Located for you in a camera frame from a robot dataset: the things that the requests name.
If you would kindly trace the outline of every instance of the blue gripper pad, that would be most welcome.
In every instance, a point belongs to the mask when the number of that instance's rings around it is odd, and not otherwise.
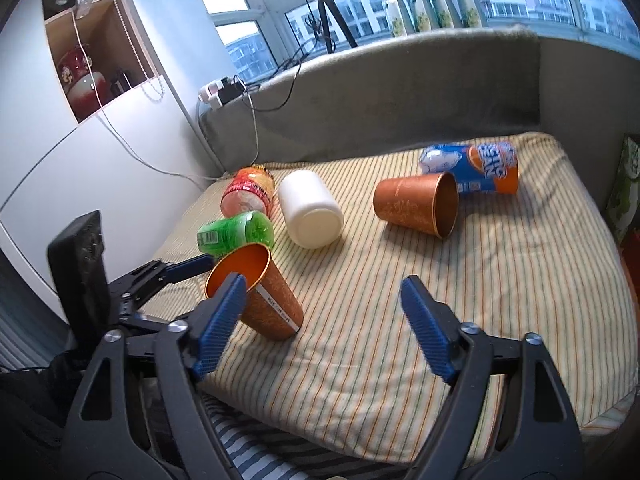
[[[191,367],[198,381],[216,370],[226,343],[244,310],[245,302],[246,280],[244,276],[238,276],[198,339],[198,360]]]
[[[422,283],[417,278],[416,280],[420,284],[419,288],[411,278],[402,280],[400,286],[402,309],[431,371],[446,383],[450,383],[457,373],[449,354],[450,341],[429,310],[427,302],[435,303],[434,299]]]

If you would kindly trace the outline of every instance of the tripod stand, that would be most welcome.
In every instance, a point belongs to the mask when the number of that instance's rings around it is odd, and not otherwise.
[[[347,22],[344,21],[342,14],[340,13],[340,9],[335,4],[335,0],[318,0],[318,12],[320,13],[320,23],[322,24],[322,34],[324,35],[324,42],[326,43],[326,51],[329,54],[334,53],[334,45],[331,39],[331,35],[329,34],[329,20],[326,16],[326,8],[329,7],[329,11],[331,11],[334,16],[334,20],[340,27],[340,30],[344,34],[344,37],[347,38],[349,45],[351,48],[355,48],[358,46],[356,43],[353,34],[349,30]]]

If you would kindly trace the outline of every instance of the green can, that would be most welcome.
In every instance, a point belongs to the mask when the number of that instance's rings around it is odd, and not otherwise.
[[[224,256],[246,244],[261,243],[273,249],[273,225],[260,211],[240,213],[204,224],[198,230],[198,248],[211,256]]]

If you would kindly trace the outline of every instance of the upholstered headboard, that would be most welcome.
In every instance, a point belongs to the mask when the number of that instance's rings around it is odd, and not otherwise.
[[[282,104],[296,70],[252,92],[254,107]],[[322,162],[543,130],[603,207],[624,133],[640,133],[639,91],[638,60],[525,27],[415,34],[304,63],[287,104],[256,113],[258,161]],[[200,124],[227,171],[253,160],[246,98]]]
[[[255,108],[281,104],[296,70],[252,93]],[[256,114],[258,160],[322,162],[535,130],[539,73],[540,42],[524,28],[438,30],[322,56],[302,65],[286,106]],[[201,122],[225,169],[251,162],[254,124],[240,99]]]

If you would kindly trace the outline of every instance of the orange cup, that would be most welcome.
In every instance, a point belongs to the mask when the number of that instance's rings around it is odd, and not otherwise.
[[[230,272],[242,274],[247,282],[246,306],[240,321],[274,341],[296,335],[304,319],[302,307],[266,245],[247,244],[222,258],[207,278],[207,298],[213,297]]]
[[[458,186],[451,173],[389,178],[373,194],[378,218],[438,238],[453,231],[458,217]]]

